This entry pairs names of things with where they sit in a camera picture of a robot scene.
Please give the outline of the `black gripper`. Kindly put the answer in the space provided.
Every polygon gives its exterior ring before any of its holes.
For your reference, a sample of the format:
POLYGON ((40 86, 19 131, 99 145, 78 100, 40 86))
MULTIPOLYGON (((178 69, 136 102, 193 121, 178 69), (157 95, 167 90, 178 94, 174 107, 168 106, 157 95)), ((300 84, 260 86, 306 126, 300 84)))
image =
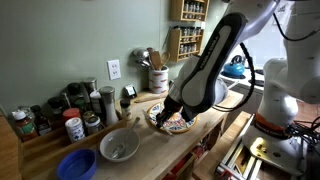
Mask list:
POLYGON ((167 96, 164 100, 163 110, 156 115, 156 127, 160 129, 163 127, 164 122, 166 122, 174 113, 181 109, 182 105, 176 102, 170 96, 167 96))

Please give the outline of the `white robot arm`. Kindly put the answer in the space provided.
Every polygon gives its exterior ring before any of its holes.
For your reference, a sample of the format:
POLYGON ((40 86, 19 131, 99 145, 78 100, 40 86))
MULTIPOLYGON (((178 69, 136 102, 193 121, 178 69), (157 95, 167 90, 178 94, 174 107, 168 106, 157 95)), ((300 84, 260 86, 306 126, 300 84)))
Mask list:
MULTIPOLYGON (((156 115, 162 127, 174 113, 190 121, 216 107, 226 97, 218 77, 235 47, 256 34, 275 16, 281 0, 229 0, 204 51, 189 58, 172 83, 164 109, 156 115)), ((312 130, 292 128, 299 100, 320 103, 320 0, 292 0, 287 29, 283 31, 286 58, 264 65, 264 92, 242 142, 251 154, 294 176, 306 171, 303 137, 312 130)))

